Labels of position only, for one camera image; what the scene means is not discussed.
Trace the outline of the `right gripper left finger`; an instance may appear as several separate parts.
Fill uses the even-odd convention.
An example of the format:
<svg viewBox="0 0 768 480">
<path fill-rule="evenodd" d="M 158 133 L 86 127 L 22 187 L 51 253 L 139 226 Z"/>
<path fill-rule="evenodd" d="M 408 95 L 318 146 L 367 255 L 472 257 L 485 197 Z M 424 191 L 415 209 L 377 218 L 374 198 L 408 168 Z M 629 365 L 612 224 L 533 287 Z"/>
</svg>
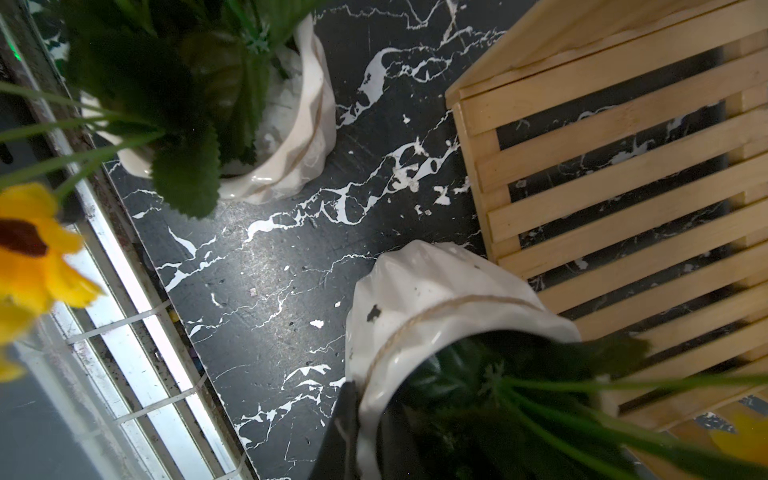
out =
<svg viewBox="0 0 768 480">
<path fill-rule="evenodd" d="M 345 382 L 333 409 L 310 480 L 358 480 L 356 460 L 358 391 L 354 382 Z"/>
</svg>

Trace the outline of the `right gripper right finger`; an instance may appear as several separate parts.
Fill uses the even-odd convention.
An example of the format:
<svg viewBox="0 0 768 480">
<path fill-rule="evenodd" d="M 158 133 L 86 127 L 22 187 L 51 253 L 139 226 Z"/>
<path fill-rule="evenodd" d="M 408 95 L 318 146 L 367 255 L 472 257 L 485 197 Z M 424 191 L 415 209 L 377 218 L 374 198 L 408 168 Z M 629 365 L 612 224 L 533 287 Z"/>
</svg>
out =
<svg viewBox="0 0 768 480">
<path fill-rule="evenodd" d="M 403 405 L 391 402 L 379 424 L 379 469 L 384 480 L 427 479 Z"/>
</svg>

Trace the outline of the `sunflower pot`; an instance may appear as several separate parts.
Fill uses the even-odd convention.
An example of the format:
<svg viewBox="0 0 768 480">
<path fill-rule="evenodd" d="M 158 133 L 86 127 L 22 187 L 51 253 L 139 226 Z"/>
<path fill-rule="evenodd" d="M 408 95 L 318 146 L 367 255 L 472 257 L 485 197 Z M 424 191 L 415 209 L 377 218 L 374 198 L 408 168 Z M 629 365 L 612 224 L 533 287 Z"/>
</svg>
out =
<svg viewBox="0 0 768 480">
<path fill-rule="evenodd" d="M 3 142 L 89 130 L 105 145 L 1 177 L 1 344 L 54 305 L 83 309 L 102 289 L 68 262 L 81 235 L 59 213 L 108 160 L 148 178 L 175 211 L 297 194 L 336 143 L 336 102 L 316 1 L 55 1 L 70 94 L 3 83 L 4 94 L 73 110 L 1 134 Z"/>
<path fill-rule="evenodd" d="M 717 431 L 699 447 L 618 417 L 621 393 L 757 386 L 763 374 L 637 379 L 650 344 L 586 340 L 527 282 L 452 243 L 381 255 L 355 286 L 346 377 L 358 391 L 359 477 L 383 479 L 379 424 L 406 412 L 427 479 L 635 479 L 627 451 L 697 479 L 763 479 L 767 432 Z"/>
</svg>

